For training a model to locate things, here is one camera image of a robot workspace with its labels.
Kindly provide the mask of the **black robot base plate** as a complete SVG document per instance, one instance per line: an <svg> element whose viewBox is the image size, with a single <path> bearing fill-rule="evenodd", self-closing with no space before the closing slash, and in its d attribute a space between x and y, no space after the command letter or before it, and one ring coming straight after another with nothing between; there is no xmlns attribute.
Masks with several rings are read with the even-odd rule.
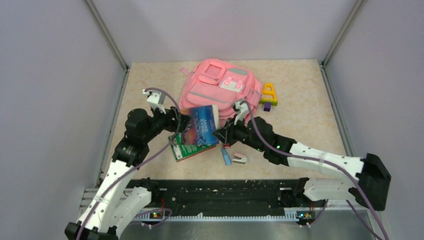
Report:
<svg viewBox="0 0 424 240"><path fill-rule="evenodd" d="M149 207L182 208L188 204L265 204L271 208L320 208L300 189L301 179L150 179L131 180L129 187L152 187Z"/></svg>

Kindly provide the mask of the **pink student backpack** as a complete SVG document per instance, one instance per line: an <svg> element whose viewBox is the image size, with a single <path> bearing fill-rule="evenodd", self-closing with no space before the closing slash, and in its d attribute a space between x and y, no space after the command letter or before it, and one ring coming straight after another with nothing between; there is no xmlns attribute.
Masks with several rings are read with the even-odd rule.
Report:
<svg viewBox="0 0 424 240"><path fill-rule="evenodd" d="M235 115L232 105L247 100L256 111L262 98L263 84L250 70L215 58L209 58L194 70L180 69L187 76L179 100L180 108L216 105L220 124Z"/></svg>

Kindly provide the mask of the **Jane Eyre book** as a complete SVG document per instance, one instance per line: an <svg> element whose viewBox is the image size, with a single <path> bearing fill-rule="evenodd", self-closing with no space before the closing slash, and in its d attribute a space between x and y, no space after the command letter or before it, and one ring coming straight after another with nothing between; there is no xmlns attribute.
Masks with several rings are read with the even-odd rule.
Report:
<svg viewBox="0 0 424 240"><path fill-rule="evenodd" d="M185 130L181 133L182 144L217 145L220 142L213 135L213 132L220 126L217 105L182 108L181 113L191 117Z"/></svg>

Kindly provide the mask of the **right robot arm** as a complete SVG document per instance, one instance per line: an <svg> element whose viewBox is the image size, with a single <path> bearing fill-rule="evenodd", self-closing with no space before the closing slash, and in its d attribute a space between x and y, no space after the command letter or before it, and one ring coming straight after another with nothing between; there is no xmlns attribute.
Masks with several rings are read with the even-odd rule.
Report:
<svg viewBox="0 0 424 240"><path fill-rule="evenodd" d="M275 133L272 125L259 116L248 123L229 118L213 135L230 146L237 142L249 146L272 164L309 169L332 177L328 183L303 180L293 192L293 200L299 206L339 199L354 200L375 211L386 209L392 176L376 154L352 157L318 150Z"/></svg>

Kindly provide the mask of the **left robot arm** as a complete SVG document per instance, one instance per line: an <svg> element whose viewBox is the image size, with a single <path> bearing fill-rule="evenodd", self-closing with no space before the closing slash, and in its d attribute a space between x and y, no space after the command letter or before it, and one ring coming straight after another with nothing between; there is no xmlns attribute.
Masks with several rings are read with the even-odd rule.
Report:
<svg viewBox="0 0 424 240"><path fill-rule="evenodd" d="M69 240L117 240L144 207L154 207L160 202L156 182L149 179L120 201L136 171L148 162L148 143L162 131L178 135L191 120L176 107L164 111L157 108L152 113L150 116L141 108L128 113L124 137L115 148L100 187L85 212L64 230Z"/></svg>

